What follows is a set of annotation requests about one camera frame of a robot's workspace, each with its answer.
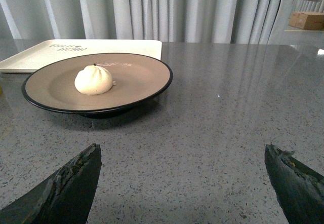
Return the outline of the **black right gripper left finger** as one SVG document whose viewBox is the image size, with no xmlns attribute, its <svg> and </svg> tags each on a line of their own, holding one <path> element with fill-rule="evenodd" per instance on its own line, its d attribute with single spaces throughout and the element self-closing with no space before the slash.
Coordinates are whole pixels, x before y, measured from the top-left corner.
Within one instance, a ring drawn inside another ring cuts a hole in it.
<svg viewBox="0 0 324 224">
<path fill-rule="evenodd" d="M 101 170 L 100 145 L 80 152 L 1 210 L 1 223 L 86 223 Z"/>
</svg>

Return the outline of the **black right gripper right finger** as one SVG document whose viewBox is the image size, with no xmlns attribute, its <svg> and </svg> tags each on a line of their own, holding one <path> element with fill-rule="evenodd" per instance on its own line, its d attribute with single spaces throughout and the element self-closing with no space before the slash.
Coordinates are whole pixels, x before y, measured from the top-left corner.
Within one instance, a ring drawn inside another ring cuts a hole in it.
<svg viewBox="0 0 324 224">
<path fill-rule="evenodd" d="M 323 223 L 323 176 L 277 146 L 265 147 L 264 161 L 277 200 L 289 223 Z"/>
</svg>

